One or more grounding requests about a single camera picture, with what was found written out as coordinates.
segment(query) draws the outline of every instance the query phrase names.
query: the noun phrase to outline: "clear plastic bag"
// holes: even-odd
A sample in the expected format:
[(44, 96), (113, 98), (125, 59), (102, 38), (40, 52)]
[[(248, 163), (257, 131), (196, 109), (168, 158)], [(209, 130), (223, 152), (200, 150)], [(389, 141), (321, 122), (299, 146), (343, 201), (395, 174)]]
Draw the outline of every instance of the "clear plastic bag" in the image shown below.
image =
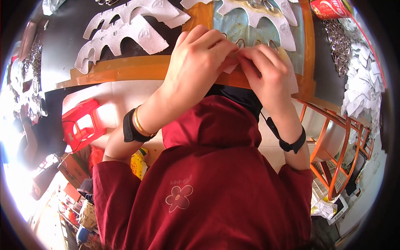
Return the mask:
[(65, 0), (43, 0), (43, 14), (50, 16), (53, 14)]

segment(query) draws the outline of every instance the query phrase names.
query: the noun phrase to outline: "gold bracelet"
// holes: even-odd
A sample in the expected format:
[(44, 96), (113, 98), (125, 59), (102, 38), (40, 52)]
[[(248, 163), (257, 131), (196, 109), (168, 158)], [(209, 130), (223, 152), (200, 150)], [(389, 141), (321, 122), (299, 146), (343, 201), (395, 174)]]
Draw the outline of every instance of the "gold bracelet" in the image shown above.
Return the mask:
[(156, 135), (157, 133), (151, 134), (151, 133), (147, 132), (146, 130), (144, 130), (144, 129), (142, 128), (142, 126), (140, 125), (139, 120), (138, 120), (138, 108), (139, 108), (140, 106), (141, 106), (141, 105), (137, 106), (136, 109), (135, 109), (135, 112), (133, 113), (133, 117), (134, 117), (134, 120), (135, 120), (136, 127), (138, 127), (138, 129), (139, 129), (143, 134), (146, 134), (147, 136), (154, 136), (154, 135)]

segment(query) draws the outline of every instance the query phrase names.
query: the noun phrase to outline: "tiled floor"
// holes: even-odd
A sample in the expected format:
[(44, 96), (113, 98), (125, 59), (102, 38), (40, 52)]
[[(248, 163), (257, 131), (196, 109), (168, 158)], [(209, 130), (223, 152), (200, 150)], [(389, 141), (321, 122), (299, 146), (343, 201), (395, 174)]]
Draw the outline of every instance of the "tiled floor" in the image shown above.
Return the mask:
[[(107, 134), (95, 140), (92, 144), (104, 148), (110, 133), (122, 122), (125, 114), (132, 108), (142, 104), (161, 84), (162, 81), (153, 80), (106, 82), (67, 96), (63, 102), (63, 113), (83, 100), (96, 98), (101, 105), (98, 108), (98, 117), (102, 124), (107, 127)], [(302, 110), (302, 104), (294, 99), (293, 103), (299, 115)], [(265, 117), (269, 116), (268, 112), (264, 109), (261, 112)], [(317, 139), (324, 120), (325, 118), (322, 115), (311, 109), (307, 109), (303, 121), (307, 137)], [(261, 145), (258, 149), (268, 159), (272, 167), (276, 171), (279, 171), (280, 167), (285, 164), (283, 150), (279, 147), (278, 140), (268, 128), (261, 115), (258, 126), (262, 135)], [(164, 150), (161, 132), (151, 141), (145, 143), (144, 147), (149, 149), (150, 153), (147, 163), (151, 166)]]

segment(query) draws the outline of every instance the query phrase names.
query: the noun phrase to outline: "red cord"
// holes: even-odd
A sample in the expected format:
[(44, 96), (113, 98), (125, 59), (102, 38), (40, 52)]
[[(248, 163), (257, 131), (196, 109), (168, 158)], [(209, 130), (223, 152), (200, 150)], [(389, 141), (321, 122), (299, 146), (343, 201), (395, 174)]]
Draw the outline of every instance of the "red cord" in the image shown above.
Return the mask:
[(376, 54), (375, 54), (375, 52), (374, 52), (374, 49), (372, 48), (372, 46), (371, 46), (371, 44), (370, 44), (370, 41), (369, 41), (368, 38), (365, 36), (364, 31), (362, 31), (361, 27), (358, 25), (358, 23), (356, 22), (356, 19), (353, 17), (353, 15), (352, 15), (349, 11), (348, 11), (347, 13), (350, 15), (350, 17), (351, 17), (351, 18), (353, 19), (353, 21), (356, 23), (358, 29), (361, 31), (362, 35), (365, 37), (365, 40), (367, 41), (368, 45), (370, 46), (371, 52), (374, 54), (374, 57), (375, 57), (375, 59), (376, 59), (376, 62), (378, 63), (378, 67), (379, 67), (379, 70), (380, 70), (380, 74), (382, 75), (383, 84), (384, 84), (384, 86), (385, 86), (385, 88), (386, 88), (386, 81), (385, 81), (385, 77), (384, 77), (384, 75), (383, 75), (383, 73), (382, 73), (382, 68), (380, 67), (380, 63), (379, 63), (379, 61), (378, 61), (378, 58), (376, 57)]

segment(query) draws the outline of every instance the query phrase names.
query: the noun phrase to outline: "red can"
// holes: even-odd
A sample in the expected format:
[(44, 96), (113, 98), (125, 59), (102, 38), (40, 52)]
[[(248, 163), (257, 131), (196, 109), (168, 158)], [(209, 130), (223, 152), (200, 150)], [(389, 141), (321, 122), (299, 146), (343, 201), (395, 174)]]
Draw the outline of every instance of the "red can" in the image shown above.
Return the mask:
[(349, 18), (349, 7), (343, 0), (313, 0), (311, 8), (320, 19)]

